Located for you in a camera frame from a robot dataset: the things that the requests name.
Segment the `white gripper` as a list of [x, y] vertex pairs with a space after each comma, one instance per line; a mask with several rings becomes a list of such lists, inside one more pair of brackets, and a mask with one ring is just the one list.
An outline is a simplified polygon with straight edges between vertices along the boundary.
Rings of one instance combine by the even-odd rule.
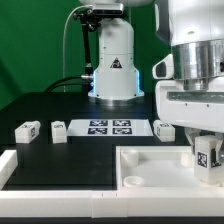
[[205, 92], [187, 92], [183, 83], [162, 80], [156, 84], [156, 108], [161, 121], [184, 128], [191, 146], [200, 130], [220, 132], [214, 135], [215, 146], [211, 149], [211, 166], [222, 165], [221, 151], [224, 147], [224, 78], [209, 82]]

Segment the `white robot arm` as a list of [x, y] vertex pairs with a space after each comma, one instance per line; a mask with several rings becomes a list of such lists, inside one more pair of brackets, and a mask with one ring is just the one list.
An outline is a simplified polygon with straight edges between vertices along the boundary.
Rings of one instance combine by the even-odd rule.
[[89, 97], [101, 103], [134, 98], [136, 81], [120, 92], [112, 76], [112, 60], [127, 56], [130, 49], [116, 47], [107, 31], [121, 26], [126, 6], [155, 3], [156, 34], [171, 46], [172, 53], [153, 66], [157, 113], [170, 124], [224, 133], [224, 0], [80, 0], [90, 15], [103, 19], [100, 54], [103, 58], [93, 73]]

